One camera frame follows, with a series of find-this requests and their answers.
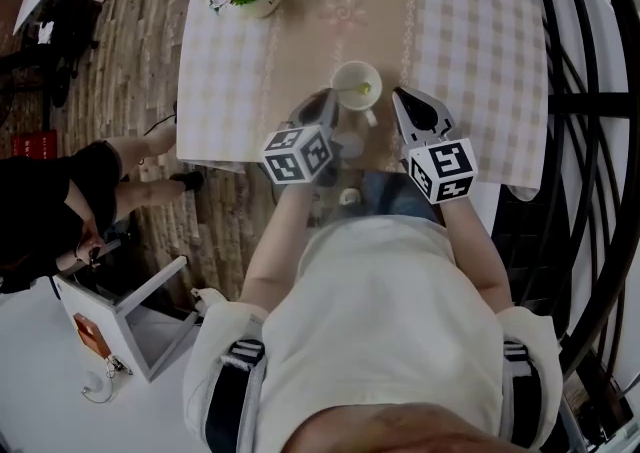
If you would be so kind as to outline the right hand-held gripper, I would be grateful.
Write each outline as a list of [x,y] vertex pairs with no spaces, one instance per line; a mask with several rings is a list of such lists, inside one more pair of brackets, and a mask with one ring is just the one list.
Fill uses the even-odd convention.
[[478,167],[470,140],[455,129],[448,108],[404,86],[395,87],[391,97],[409,179],[430,204],[467,197]]

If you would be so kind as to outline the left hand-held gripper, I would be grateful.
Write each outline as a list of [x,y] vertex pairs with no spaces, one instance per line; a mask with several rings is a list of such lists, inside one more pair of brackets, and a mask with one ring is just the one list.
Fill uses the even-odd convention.
[[340,103],[333,88],[319,90],[289,115],[291,126],[269,133],[263,140],[260,161],[275,185],[337,183],[343,145],[333,139]]

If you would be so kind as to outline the white cup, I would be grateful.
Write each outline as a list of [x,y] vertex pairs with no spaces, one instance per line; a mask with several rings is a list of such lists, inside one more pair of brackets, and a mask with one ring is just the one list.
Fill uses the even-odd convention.
[[378,121],[373,112],[373,107],[382,95],[383,85],[379,72],[373,66],[363,61],[345,62],[335,70],[330,84],[333,89],[340,89],[355,86],[362,82],[369,82],[372,86],[367,95],[337,92],[339,102],[344,109],[363,115],[368,125],[375,127]]

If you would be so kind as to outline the person's right forearm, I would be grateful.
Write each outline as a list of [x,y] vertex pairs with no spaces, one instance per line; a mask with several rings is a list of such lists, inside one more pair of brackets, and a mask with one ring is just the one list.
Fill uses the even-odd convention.
[[440,205],[457,267],[496,313],[513,306],[507,271],[467,198]]

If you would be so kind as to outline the person's left forearm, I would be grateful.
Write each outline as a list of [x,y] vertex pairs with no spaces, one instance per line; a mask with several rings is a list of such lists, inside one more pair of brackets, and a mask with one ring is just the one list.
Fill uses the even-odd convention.
[[312,184],[287,186],[253,253],[239,301],[272,312],[290,293],[309,240]]

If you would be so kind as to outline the checked tablecloth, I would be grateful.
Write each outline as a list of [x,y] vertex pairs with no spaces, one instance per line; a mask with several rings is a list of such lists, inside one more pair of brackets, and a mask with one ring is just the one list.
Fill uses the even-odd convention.
[[395,171],[400,137],[391,93],[441,101],[468,138],[483,182],[541,185],[547,58],[538,0],[281,0],[254,18],[227,0],[190,0],[178,83],[177,155],[256,162],[266,137],[344,63],[382,79],[377,123],[342,111],[346,165]]

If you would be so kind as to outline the person's blue jeans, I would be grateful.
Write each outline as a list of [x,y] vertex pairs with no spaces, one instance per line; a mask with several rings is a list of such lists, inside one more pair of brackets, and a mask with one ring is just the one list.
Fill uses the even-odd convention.
[[361,189],[369,215],[409,216],[442,224],[441,214],[405,173],[365,172]]

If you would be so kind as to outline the black metal railing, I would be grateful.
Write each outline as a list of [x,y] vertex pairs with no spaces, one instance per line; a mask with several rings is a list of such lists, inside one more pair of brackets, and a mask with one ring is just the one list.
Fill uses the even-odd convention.
[[553,320],[565,394],[542,453],[640,453],[615,374],[640,267],[640,13],[633,0],[541,0],[549,76],[542,186],[502,190],[493,238],[517,303]]

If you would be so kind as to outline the white plastic bag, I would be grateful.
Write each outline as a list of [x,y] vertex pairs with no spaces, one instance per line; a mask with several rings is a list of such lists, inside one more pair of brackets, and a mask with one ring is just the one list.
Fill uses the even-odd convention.
[[208,309],[217,303],[227,302],[227,298],[215,288],[192,288],[191,295],[194,298],[194,307],[201,317],[205,317]]

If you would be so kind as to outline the person's white shirt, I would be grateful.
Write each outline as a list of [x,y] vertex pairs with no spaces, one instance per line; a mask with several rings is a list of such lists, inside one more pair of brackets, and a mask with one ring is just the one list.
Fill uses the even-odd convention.
[[444,230],[405,216],[336,222],[309,242],[270,313],[212,305],[183,382],[186,427],[239,414],[232,374],[264,370],[249,420],[255,453],[280,453],[323,410],[431,403],[525,448],[542,446],[562,397],[551,318],[496,314],[455,266]]

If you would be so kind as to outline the white side table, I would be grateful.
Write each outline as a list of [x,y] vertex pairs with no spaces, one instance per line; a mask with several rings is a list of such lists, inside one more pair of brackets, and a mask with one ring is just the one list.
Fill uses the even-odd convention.
[[182,321],[174,321],[175,335],[160,351],[159,357],[150,362],[141,350],[142,342],[136,338],[128,318],[143,308],[143,302],[166,285],[172,277],[187,266],[183,255],[171,261],[130,295],[112,303],[106,298],[63,276],[53,278],[61,302],[69,317],[80,314],[93,322],[112,354],[132,370],[138,378],[151,382],[170,355],[186,338],[196,324],[199,313],[191,311]]

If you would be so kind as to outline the orange box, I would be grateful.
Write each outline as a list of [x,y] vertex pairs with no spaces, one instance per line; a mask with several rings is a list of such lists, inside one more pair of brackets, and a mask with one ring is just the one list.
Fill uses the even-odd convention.
[[99,327],[81,313],[75,313],[73,315],[73,321],[81,342],[101,359],[108,359],[111,356],[111,350],[102,336]]

